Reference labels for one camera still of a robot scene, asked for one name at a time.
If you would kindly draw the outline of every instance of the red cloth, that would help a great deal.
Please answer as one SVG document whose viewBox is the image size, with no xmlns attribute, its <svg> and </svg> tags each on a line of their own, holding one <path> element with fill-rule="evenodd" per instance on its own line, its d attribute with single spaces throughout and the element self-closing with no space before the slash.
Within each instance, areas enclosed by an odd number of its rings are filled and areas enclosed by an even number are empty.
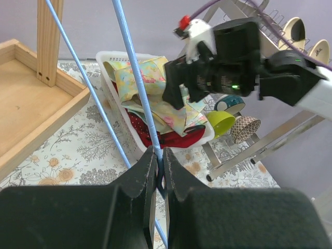
<svg viewBox="0 0 332 249">
<path fill-rule="evenodd" d="M 113 82 L 113 86 L 115 90 L 118 92 L 116 83 Z M 137 131 L 140 139 L 142 140 L 145 147 L 152 145 L 151 137 L 149 134 L 149 129 L 147 125 L 142 121 L 142 119 L 134 113 L 128 113 L 130 118 L 131 124 L 133 125 L 134 129 Z M 164 147 L 176 147 L 176 148 L 188 148 L 190 145 L 196 143 L 199 139 L 203 137 L 205 132 L 205 128 L 199 129 L 197 131 L 193 131 L 187 134 L 185 137 L 181 137 L 175 131 L 160 135 L 157 132 L 157 136 L 159 139 L 160 147 L 163 149 Z"/>
</svg>

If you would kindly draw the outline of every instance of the blue rope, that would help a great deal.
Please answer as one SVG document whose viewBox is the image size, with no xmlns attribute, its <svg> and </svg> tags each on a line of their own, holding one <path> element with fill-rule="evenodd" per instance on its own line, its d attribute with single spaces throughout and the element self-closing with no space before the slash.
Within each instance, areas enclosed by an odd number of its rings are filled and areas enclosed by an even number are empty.
<svg viewBox="0 0 332 249">
<path fill-rule="evenodd" d="M 57 15 L 56 11 L 54 10 L 54 8 L 53 8 L 53 6 L 52 6 L 51 1 L 50 1 L 50 0 L 45 0 L 45 1 L 46 1 L 46 4 L 48 5 L 48 8 L 50 9 L 50 11 L 51 11 L 53 17 L 54 17 L 54 20 L 55 20 L 55 22 L 56 22 L 56 24 L 57 24 L 57 26 L 58 26 L 58 28 L 59 28 L 59 30 L 60 30 L 60 33 L 61 33 L 61 35 L 62 35 L 62 37 L 63 37 L 65 43 L 67 44 L 67 47 L 68 47 L 70 53 L 72 54 L 72 56 L 73 56 L 73 58 L 74 58 L 74 60 L 75 60 L 75 62 L 76 62 L 76 64 L 77 64 L 77 66 L 78 66 L 80 72 L 82 73 L 83 79 L 85 80 L 85 82 L 86 82 L 87 85 L 88 85 L 88 88 L 89 88 L 89 90 L 90 90 L 90 92 L 91 92 L 91 95 L 92 95 L 92 97 L 94 98 L 94 100 L 95 100 L 95 102 L 96 102 L 96 105 L 97 105 L 97 107 L 98 107 L 98 110 L 99 110 L 101 116 L 103 117 L 103 119 L 104 119 L 104 121 L 105 121 L 105 123 L 106 123 L 106 126 L 107 126 L 107 128 L 108 128 L 108 130 L 109 130 L 109 132 L 110 132 L 110 134 L 111 134 L 111 136 L 112 136 L 112 138 L 113 138 L 113 140 L 115 141 L 115 144 L 116 144 L 116 146 L 118 147 L 118 149 L 119 149 L 119 151 L 120 151 L 120 154 L 121 154 L 121 156 L 122 156 L 122 158 L 123 158 L 123 160 L 124 160 L 124 162 L 125 162 L 127 168 L 128 168 L 128 169 L 131 168 L 131 165 L 130 165 L 130 162 L 129 162 L 127 156 L 126 156 L 126 153 L 124 152 L 124 150 L 123 150 L 123 148 L 122 148 L 122 146 L 121 146 L 121 144 L 120 144 L 120 142 L 119 142 L 119 139 L 117 138 L 117 136 L 116 136 L 116 134 L 115 134 L 115 132 L 114 132 L 114 130 L 113 130 L 113 128 L 112 128 L 112 125 L 111 125 L 109 119 L 107 118 L 107 115 L 106 115 L 106 113 L 105 113 L 105 111 L 104 111 L 104 108 L 103 108 L 102 104 L 100 103 L 100 101 L 99 101 L 99 99 L 98 99 L 98 96 L 97 96 L 97 94 L 96 94 L 96 92 L 95 92 L 95 90 L 94 90 L 94 88 L 93 88 L 93 86 L 92 86 L 92 84 L 91 84 L 91 82 L 90 82 L 90 80 L 89 80 L 89 78 L 88 78 L 86 72 L 84 71 L 84 69 L 83 69 L 83 67 L 82 67 L 82 65 L 81 65 L 81 63 L 80 63 L 80 61 L 79 61 L 79 59 L 78 59 L 78 57 L 77 57 L 77 55 L 76 55 L 76 53 L 75 53 L 75 51 L 74 51 L 74 48 L 73 48 L 71 42 L 69 41 L 69 38 L 68 38 L 67 35 L 66 35 L 66 32 L 65 32 L 65 30 L 64 30 L 64 28 L 63 28 L 63 26 L 62 26 L 62 24 L 61 24 L 61 22 L 60 22 L 60 20 L 59 20 L 59 18 L 58 18 L 58 15 Z M 131 55 L 131 58 L 129 57 L 129 59 L 130 59 L 130 62 L 133 62 L 133 61 L 135 60 L 135 62 L 136 62 L 136 69 L 138 70 L 138 72 L 140 72 L 140 70 L 139 70 L 139 68 L 138 68 L 138 62 L 137 62 L 136 56 L 135 56 L 134 54 L 132 54 L 132 55 Z M 147 100 L 147 96 L 146 96 L 146 93 L 145 93 L 144 86 L 143 86 L 143 94 L 145 94 L 145 99 Z M 147 110 L 144 109 L 144 112 L 145 112 L 145 113 L 148 112 L 148 113 L 150 114 L 150 118 L 152 119 L 152 115 L 151 115 L 151 112 L 150 112 L 150 108 L 148 108 Z M 157 132 L 156 132 L 156 129 L 155 129 L 155 127 L 154 127 L 154 123 L 153 123 L 153 121 L 152 121 L 152 125 L 153 125 L 152 128 L 154 129 L 154 132 L 155 132 L 156 137 L 157 137 Z M 155 219 L 155 226 L 156 226 L 157 231 L 159 232 L 159 234 L 160 234 L 160 236 L 161 236 L 161 239 L 163 240 L 165 246 L 167 247 L 167 238 L 166 238 L 165 234 L 163 233 L 162 228 L 161 228 L 159 222 L 157 221 L 157 219 Z"/>
<path fill-rule="evenodd" d="M 146 95 L 146 91 L 145 91 L 145 87 L 144 87 L 144 83 L 143 83 L 139 63 L 137 61 L 136 53 L 135 53 L 135 50 L 134 50 L 134 45 L 133 45 L 133 42 L 131 40 L 131 36 L 130 36 L 129 28 L 128 28 L 128 25 L 127 25 L 125 13 L 123 12 L 121 0 L 112 0 L 112 2 L 113 2 L 116 17 L 117 17 L 118 22 L 119 22 L 123 42 L 124 42 L 124 45 L 126 47 L 128 57 L 129 57 L 129 61 L 130 61 L 130 64 L 131 64 L 131 67 L 132 67 L 132 70 L 133 70 L 133 74 L 134 74 L 134 78 L 135 78 L 135 81 L 136 81 L 137 89 L 139 91 L 139 96 L 140 96 L 140 99 L 141 99 L 141 102 L 142 102 L 144 114 L 145 114 L 145 117 L 146 117 L 147 126 L 148 126 L 150 137 L 151 137 L 151 140 L 152 140 L 152 144 L 153 144 L 153 147 L 155 149 L 156 156 L 157 156 L 157 162 L 158 162 L 157 188 L 158 188 L 159 192 L 161 193 L 161 195 L 165 198 L 164 189 L 162 187 L 162 178 L 164 176 L 164 163 L 163 163 L 163 158 L 162 158 L 162 151 L 161 151 L 161 148 L 160 148 L 156 127 L 155 127 L 154 120 L 153 120 L 153 117 L 152 117 L 152 113 L 151 113 L 151 109 L 150 109 L 150 105 L 149 105 L 149 100 L 147 99 L 147 95 Z"/>
</svg>

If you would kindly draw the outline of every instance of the plastic basket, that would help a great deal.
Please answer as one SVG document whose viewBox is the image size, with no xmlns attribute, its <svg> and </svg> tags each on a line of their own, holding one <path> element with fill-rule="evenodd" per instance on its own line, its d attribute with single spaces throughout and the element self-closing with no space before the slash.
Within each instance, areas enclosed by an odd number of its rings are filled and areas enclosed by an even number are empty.
<svg viewBox="0 0 332 249">
<path fill-rule="evenodd" d="M 136 56 L 138 61 L 145 61 L 158 57 L 158 56 L 152 56 L 151 54 L 140 54 L 140 53 L 137 53 Z M 143 155 L 143 153 L 145 152 L 145 150 L 147 149 L 147 147 L 144 146 L 138 133 L 133 128 L 126 110 L 121 106 L 119 96 L 103 64 L 103 62 L 105 61 L 129 61 L 128 55 L 126 52 L 100 51 L 96 55 L 96 60 L 101 70 L 102 89 L 112 109 L 112 117 L 119 122 L 121 127 L 123 127 L 122 131 L 129 144 L 129 149 L 133 153 L 133 157 L 136 160 L 139 160 Z M 173 152 L 176 153 L 185 149 L 200 146 L 212 140 L 214 137 L 214 130 L 212 126 L 210 125 L 210 123 L 207 122 L 205 127 L 206 127 L 205 133 L 199 141 L 192 144 L 188 148 L 171 148 Z"/>
</svg>

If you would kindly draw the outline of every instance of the wooden frame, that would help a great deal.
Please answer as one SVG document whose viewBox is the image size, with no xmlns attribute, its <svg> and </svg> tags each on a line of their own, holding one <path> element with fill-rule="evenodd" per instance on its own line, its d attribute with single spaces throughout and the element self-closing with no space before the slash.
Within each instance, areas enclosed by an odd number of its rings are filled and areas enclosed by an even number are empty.
<svg viewBox="0 0 332 249">
<path fill-rule="evenodd" d="M 51 1 L 62 19 L 63 0 Z M 0 44 L 0 180 L 89 100 L 90 91 L 57 68 L 60 31 L 38 0 L 37 53 L 13 39 Z"/>
</svg>

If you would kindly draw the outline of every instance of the wall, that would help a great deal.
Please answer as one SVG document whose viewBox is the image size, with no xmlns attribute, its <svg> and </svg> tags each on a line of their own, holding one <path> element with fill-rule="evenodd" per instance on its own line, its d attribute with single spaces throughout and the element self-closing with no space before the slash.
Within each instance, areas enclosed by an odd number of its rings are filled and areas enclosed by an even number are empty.
<svg viewBox="0 0 332 249">
<path fill-rule="evenodd" d="M 203 3 L 200 0 L 126 0 L 122 1 L 135 45 L 140 53 L 161 54 L 174 59 L 183 44 L 173 34 L 183 15 L 191 14 Z M 0 1 L 0 42 L 17 38 L 36 49 L 37 1 Z M 299 16 L 304 20 L 307 37 L 314 45 L 320 39 L 332 42 L 332 32 L 327 32 L 331 17 L 331 0 L 270 0 L 266 13 L 278 9 L 285 17 Z M 223 14 L 212 20 L 222 21 Z M 80 58 L 94 58 L 101 50 L 124 51 L 117 19 L 111 0 L 66 0 L 63 26 Z M 61 41 L 61 58 L 71 58 Z M 245 98 L 243 114 L 262 120 L 259 136 L 267 134 L 297 112 L 277 100 L 267 98 L 258 102 L 256 94 Z M 332 129 L 324 121 L 298 140 L 284 146 L 264 160 L 264 164 L 283 187 L 295 187 L 314 197 L 330 186 L 332 167 L 329 149 L 332 147 Z"/>
</svg>

